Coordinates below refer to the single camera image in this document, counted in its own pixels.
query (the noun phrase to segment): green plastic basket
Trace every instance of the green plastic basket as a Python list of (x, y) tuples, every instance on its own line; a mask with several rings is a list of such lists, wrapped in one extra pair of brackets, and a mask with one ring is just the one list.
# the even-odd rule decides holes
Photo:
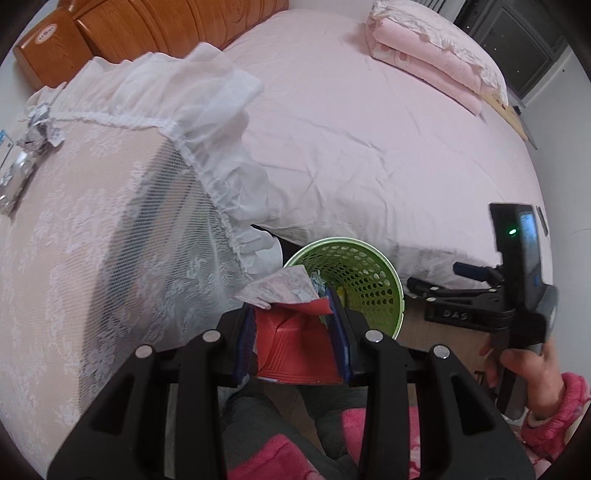
[(398, 336), (404, 316), (402, 284), (379, 250), (352, 238), (324, 238), (304, 247), (285, 264), (293, 265), (304, 265), (309, 274), (320, 271), (326, 283), (344, 287), (345, 306), (363, 313), (370, 328)]

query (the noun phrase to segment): pink bedsheet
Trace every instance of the pink bedsheet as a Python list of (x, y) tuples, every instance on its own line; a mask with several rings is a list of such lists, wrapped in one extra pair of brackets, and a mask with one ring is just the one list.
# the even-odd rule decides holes
[[(525, 143), (488, 104), (472, 115), (374, 60), (365, 25), (292, 9), (225, 53), (260, 78), (244, 145), (269, 175), (273, 233), (352, 236), (409, 275), (465, 286), (454, 261), (500, 262), (490, 202), (544, 202)], [(541, 236), (551, 283), (548, 237)]]

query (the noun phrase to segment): blue object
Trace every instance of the blue object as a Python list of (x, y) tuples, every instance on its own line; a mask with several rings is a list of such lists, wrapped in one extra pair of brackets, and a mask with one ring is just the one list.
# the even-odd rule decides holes
[(343, 378), (343, 381), (348, 384), (353, 377), (353, 370), (350, 362), (349, 342), (347, 341), (343, 323), (339, 317), (339, 311), (337, 309), (337, 302), (340, 304), (340, 300), (338, 297), (336, 299), (333, 298), (329, 289), (326, 290), (326, 293), (329, 298), (330, 309), (334, 312), (331, 315), (326, 315), (326, 327), (329, 330), (330, 343), (335, 355), (336, 367), (339, 370), (339, 374)]
[(255, 309), (248, 307), (246, 318), (242, 324), (242, 331), (238, 339), (236, 350), (236, 364), (234, 366), (234, 380), (240, 384), (248, 373), (251, 364), (252, 349), (256, 341)]

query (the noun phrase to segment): crumpled paper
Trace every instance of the crumpled paper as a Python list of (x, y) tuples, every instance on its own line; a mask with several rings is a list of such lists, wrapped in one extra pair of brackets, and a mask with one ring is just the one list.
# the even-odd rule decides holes
[(248, 284), (235, 296), (264, 310), (271, 303), (308, 303), (320, 297), (303, 265), (285, 267)]

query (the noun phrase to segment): white ruffled fabric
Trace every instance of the white ruffled fabric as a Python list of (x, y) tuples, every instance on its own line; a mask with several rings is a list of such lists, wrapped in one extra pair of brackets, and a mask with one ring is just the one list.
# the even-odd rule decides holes
[(480, 78), (495, 89), (503, 105), (509, 104), (505, 78), (491, 56), (466, 33), (437, 12), (413, 0), (376, 0), (373, 20), (389, 18), (413, 32), (425, 35), (433, 45), (448, 49), (479, 69)]
[(282, 262), (278, 240), (251, 226), (264, 223), (269, 212), (267, 172), (242, 145), (248, 125), (244, 109), (262, 88), (260, 80), (216, 47), (200, 43), (184, 59), (147, 53), (112, 64), (95, 57), (57, 96), (51, 115), (134, 129), (157, 127), (194, 168), (244, 273), (257, 278)]

